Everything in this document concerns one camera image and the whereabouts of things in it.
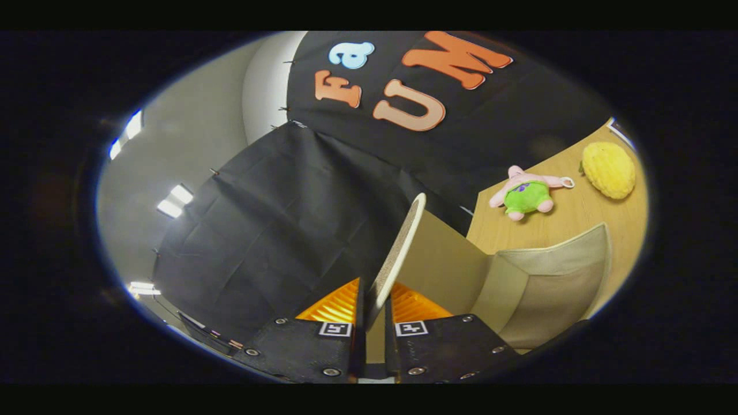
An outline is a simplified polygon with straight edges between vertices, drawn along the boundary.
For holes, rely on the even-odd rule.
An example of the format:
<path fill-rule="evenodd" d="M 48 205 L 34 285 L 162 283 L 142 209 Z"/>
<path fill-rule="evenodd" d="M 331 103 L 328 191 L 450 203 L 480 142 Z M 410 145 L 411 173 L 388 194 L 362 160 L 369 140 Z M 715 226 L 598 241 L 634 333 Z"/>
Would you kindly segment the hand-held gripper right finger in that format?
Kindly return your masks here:
<path fill-rule="evenodd" d="M 385 359 L 398 384 L 454 384 L 503 375 L 521 354 L 474 314 L 454 315 L 417 291 L 393 291 Z"/>

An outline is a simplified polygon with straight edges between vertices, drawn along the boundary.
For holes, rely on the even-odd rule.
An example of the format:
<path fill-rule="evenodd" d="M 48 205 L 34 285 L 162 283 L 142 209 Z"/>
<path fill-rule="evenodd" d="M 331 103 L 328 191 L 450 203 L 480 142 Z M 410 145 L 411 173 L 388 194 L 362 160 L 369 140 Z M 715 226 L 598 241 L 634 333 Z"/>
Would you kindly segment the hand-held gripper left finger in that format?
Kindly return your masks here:
<path fill-rule="evenodd" d="M 364 283 L 325 295 L 293 318 L 277 318 L 245 342 L 233 359 L 284 383 L 356 383 L 366 362 Z"/>

